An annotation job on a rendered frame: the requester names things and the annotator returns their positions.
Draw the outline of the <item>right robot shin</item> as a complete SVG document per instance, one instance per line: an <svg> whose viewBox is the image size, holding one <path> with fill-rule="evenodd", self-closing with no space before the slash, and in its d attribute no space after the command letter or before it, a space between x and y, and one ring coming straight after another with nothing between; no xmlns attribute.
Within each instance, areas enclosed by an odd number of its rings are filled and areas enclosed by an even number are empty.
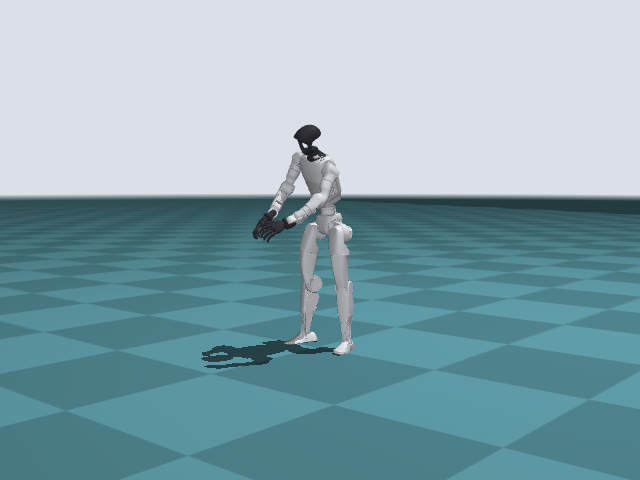
<svg viewBox="0 0 640 480"><path fill-rule="evenodd" d="M317 309L317 304L319 300L319 294L316 292L311 292L306 289L305 282L302 280L301 287L301 334L306 335L309 334L311 321L315 310ZM303 331L302 331L303 328ZM306 332L305 332L306 331ZM304 333L305 332L305 333Z"/></svg>

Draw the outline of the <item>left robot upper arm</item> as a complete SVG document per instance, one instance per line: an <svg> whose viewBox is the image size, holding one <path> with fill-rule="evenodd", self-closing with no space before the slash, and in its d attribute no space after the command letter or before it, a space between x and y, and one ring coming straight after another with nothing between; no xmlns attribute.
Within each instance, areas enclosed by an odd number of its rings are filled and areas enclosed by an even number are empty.
<svg viewBox="0 0 640 480"><path fill-rule="evenodd" d="M321 183L320 183L320 193L323 196L323 201L317 207L320 209L325 206L328 201L332 186L339 176L339 170L330 162L327 162L326 165L322 168L321 174L323 175ZM317 193L316 193L317 194Z"/></svg>

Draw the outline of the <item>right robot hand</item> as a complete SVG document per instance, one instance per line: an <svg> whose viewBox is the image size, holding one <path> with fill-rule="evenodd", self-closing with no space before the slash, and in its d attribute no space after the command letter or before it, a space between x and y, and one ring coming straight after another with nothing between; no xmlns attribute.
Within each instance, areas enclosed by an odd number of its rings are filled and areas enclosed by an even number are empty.
<svg viewBox="0 0 640 480"><path fill-rule="evenodd" d="M257 227L253 230L253 237L255 239L258 239L258 236L260 237L259 235L260 227L261 226L264 227L263 224L267 221L271 221L276 214L277 214L276 210L271 210L269 213L264 214L264 217L258 222Z"/></svg>

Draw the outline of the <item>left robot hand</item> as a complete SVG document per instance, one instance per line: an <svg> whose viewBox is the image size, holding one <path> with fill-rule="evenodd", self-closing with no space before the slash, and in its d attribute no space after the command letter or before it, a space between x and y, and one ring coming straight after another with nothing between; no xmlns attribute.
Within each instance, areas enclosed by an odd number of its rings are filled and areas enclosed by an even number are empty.
<svg viewBox="0 0 640 480"><path fill-rule="evenodd" d="M289 224L288 221L286 220L286 218L282 219L282 221L276 220L276 221L267 221L267 222L265 222L263 224L264 227L262 227L261 230L259 231L259 234L261 234L260 237L262 238L263 235L267 232L265 234L265 236L263 237L263 240L265 240L265 238L272 233L267 239L267 243L268 243L269 240L271 239L271 237L273 237L274 235L282 232L284 230L284 228L288 230L288 229L293 228L293 227L296 226L296 222Z"/></svg>

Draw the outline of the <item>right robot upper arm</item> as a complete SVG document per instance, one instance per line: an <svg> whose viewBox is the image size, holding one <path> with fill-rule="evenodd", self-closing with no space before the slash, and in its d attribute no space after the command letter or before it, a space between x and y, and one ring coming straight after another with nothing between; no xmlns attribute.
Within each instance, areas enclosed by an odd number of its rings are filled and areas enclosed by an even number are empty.
<svg viewBox="0 0 640 480"><path fill-rule="evenodd" d="M298 151L295 152L292 156L292 163L288 170L286 181L281 188L281 191L285 192L287 195L291 195L295 189L295 186L293 184L301 172L299 160L302 155L303 152Z"/></svg>

